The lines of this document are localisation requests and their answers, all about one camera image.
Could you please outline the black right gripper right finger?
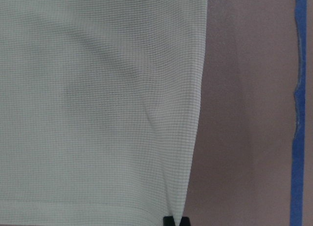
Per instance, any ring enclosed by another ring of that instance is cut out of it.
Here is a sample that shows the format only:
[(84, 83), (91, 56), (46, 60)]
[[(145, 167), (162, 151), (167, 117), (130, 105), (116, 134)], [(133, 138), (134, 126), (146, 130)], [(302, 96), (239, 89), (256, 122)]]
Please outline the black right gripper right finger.
[(179, 226), (189, 226), (189, 218), (182, 217)]

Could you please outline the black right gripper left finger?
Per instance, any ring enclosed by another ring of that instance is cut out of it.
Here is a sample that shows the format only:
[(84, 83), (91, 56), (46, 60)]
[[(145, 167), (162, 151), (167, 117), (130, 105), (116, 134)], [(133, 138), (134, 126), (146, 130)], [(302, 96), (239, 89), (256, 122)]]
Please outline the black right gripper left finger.
[(175, 221), (174, 221), (173, 216), (164, 216), (163, 226), (175, 226)]

